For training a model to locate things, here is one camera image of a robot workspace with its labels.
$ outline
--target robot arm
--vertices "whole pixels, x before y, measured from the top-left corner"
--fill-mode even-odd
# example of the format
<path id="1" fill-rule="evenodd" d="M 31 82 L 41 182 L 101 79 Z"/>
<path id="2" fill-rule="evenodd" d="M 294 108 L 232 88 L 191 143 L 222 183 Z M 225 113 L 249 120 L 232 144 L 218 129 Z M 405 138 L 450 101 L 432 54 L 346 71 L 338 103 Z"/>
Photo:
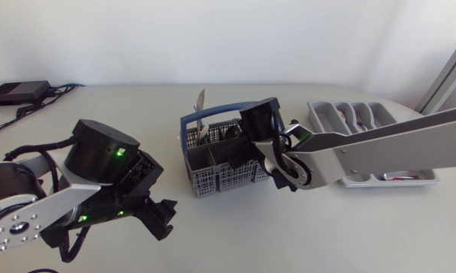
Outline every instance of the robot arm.
<path id="1" fill-rule="evenodd" d="M 354 174 L 456 167 L 456 109 L 350 136 L 286 128 L 278 100 L 240 110 L 241 128 L 278 188 L 310 190 Z"/>
<path id="2" fill-rule="evenodd" d="M 73 135 L 61 143 L 22 146 L 6 160 L 39 152 L 35 158 L 0 162 L 0 251 L 42 237 L 70 262 L 89 226 L 127 216 L 139 218 L 157 240 L 166 238 L 177 202 L 155 203 L 149 196 L 163 168 L 135 139 L 99 122 L 79 120 Z M 67 157 L 47 153 L 68 145 Z M 37 178 L 48 172 L 54 190 L 46 195 Z M 75 228 L 83 229 L 69 249 L 68 231 Z"/>

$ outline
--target power adapter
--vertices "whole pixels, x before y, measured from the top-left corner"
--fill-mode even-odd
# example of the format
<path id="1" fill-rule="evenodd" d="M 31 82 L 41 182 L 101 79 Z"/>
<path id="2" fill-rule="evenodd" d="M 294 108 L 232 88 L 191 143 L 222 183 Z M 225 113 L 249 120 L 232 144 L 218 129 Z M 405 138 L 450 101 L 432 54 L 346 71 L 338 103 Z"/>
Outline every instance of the power adapter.
<path id="1" fill-rule="evenodd" d="M 4 83 L 0 86 L 0 106 L 22 103 L 41 103 L 51 85 L 47 80 L 21 83 Z"/>

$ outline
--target white table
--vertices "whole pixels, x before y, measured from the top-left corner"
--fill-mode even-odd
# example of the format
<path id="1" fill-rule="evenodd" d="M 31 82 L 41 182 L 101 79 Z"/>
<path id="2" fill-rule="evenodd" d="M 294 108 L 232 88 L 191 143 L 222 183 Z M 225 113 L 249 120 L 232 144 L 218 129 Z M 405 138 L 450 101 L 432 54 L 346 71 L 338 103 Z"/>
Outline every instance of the white table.
<path id="1" fill-rule="evenodd" d="M 268 180 L 197 199 L 178 134 L 179 118 L 193 112 L 202 88 L 205 108 L 276 96 L 285 122 L 296 118 L 308 127 L 307 100 L 381 102 L 398 121 L 418 116 L 333 86 L 80 88 L 0 132 L 0 160 L 21 145 L 66 139 L 80 118 L 108 124 L 140 141 L 164 167 L 152 197 L 178 200 L 175 228 L 158 242 L 135 218 L 99 224 L 70 264 L 38 240 L 1 253 L 0 272 L 456 272 L 456 168 L 437 170 L 442 182 L 430 187 L 354 189 L 334 183 L 292 193 Z M 0 107 L 0 124 L 16 108 Z"/>

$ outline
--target cutlery tray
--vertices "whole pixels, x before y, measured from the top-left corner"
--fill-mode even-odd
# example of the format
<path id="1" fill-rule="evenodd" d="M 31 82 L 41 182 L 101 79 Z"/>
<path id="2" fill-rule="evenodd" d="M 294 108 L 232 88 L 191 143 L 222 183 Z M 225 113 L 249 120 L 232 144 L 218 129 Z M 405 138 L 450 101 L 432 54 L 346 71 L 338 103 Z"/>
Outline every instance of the cutlery tray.
<path id="1" fill-rule="evenodd" d="M 309 119 L 317 133 L 350 135 L 394 124 L 397 121 L 378 102 L 308 102 Z M 383 174 L 349 175 L 340 179 L 345 187 L 398 187 L 437 184 L 433 170 L 395 171 L 387 177 L 415 177 L 411 180 L 386 180 Z"/>

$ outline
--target power cord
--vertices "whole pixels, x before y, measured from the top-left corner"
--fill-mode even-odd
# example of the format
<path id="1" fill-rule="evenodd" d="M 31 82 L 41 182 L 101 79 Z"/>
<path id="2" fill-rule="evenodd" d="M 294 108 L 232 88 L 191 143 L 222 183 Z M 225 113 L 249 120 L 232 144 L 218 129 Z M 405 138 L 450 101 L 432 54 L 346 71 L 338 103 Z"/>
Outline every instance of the power cord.
<path id="1" fill-rule="evenodd" d="M 22 118 L 25 118 L 26 116 L 31 115 L 31 114 L 37 112 L 38 110 L 45 108 L 48 105 L 51 105 L 52 103 L 56 102 L 59 98 L 61 98 L 63 95 L 69 93 L 70 91 L 72 91 L 74 88 L 76 88 L 78 86 L 84 86 L 84 85 L 79 84 L 79 83 L 68 83 L 68 84 L 58 86 L 58 87 L 49 88 L 47 90 L 46 96 L 54 97 L 54 99 L 50 100 L 49 102 L 42 102 L 40 104 L 29 105 L 29 106 L 19 108 L 17 110 L 15 119 L 11 120 L 9 122 L 6 122 L 4 124 L 1 124 L 0 130 L 5 129 L 6 127 L 14 124 L 15 122 L 21 120 Z"/>

